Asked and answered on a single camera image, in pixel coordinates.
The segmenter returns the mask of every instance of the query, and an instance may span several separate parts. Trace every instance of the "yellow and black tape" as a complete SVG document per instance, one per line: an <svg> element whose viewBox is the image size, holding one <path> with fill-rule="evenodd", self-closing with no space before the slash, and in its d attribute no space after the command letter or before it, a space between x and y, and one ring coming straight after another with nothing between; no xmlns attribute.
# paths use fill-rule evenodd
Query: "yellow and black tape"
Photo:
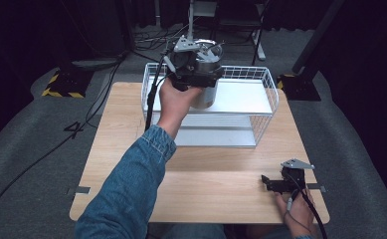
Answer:
<svg viewBox="0 0 387 239"><path fill-rule="evenodd" d="M42 92L42 96L84 98L92 75L93 73L70 75L56 71Z"/></svg>

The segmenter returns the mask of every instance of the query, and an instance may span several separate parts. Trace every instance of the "camera mount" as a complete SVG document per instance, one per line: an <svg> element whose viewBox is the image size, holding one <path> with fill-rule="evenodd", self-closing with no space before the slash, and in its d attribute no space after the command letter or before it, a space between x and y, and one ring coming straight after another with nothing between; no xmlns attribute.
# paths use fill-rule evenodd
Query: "camera mount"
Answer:
<svg viewBox="0 0 387 239"><path fill-rule="evenodd" d="M293 193L297 189L305 189L304 170L314 169L314 165L293 158L281 163L281 166L283 180L270 180L262 175L262 182L267 186L267 190Z"/></svg>

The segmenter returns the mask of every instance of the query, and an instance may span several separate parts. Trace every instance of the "wooden tabletop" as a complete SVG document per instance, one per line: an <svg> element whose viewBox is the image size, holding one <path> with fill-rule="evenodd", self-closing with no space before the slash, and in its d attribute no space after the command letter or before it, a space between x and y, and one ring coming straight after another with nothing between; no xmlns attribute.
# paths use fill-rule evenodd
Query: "wooden tabletop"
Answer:
<svg viewBox="0 0 387 239"><path fill-rule="evenodd" d="M274 195L261 175L282 179L281 162L308 162L286 96L256 148L178 147L166 165L151 222L282 223ZM144 131L141 83L115 83L109 94L70 217L78 220L124 152ZM306 183L316 183L312 170ZM329 214L320 190L312 190L323 223Z"/></svg>

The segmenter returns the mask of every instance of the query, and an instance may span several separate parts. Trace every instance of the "silver metal part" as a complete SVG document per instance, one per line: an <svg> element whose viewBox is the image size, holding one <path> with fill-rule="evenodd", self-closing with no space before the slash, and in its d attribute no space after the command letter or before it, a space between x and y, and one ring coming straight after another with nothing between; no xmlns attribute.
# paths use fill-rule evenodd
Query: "silver metal part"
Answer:
<svg viewBox="0 0 387 239"><path fill-rule="evenodd" d="M292 158L288 161L281 163L281 166L289 167L289 168L314 169L313 164L305 163L305 162L300 161L296 158Z"/></svg>
<svg viewBox="0 0 387 239"><path fill-rule="evenodd" d="M181 36L180 39L178 39L177 44L175 44L174 52L189 52L189 51L199 51L200 46L194 43L193 41L190 41L186 39L186 37Z"/></svg>
<svg viewBox="0 0 387 239"><path fill-rule="evenodd" d="M197 72L210 73L220 68L220 61L223 56L221 45L211 40L199 39L195 44L200 46L197 54L195 70ZM205 88L202 93L193 100L191 107L195 109L210 108L217 95L218 82L214 88Z"/></svg>

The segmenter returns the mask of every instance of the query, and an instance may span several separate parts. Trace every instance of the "metal bracket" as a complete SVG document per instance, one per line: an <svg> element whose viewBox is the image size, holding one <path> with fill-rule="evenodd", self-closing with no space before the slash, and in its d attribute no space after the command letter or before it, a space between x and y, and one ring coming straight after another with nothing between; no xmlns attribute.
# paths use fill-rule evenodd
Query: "metal bracket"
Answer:
<svg viewBox="0 0 387 239"><path fill-rule="evenodd" d="M190 51L198 51L200 46L193 41L186 39L183 36L180 37L177 44L174 47L174 52L190 52Z"/></svg>
<svg viewBox="0 0 387 239"><path fill-rule="evenodd" d="M298 169L315 169L313 164L305 163L296 158L292 158L288 161L281 163L281 166L288 167L288 168L298 168Z"/></svg>

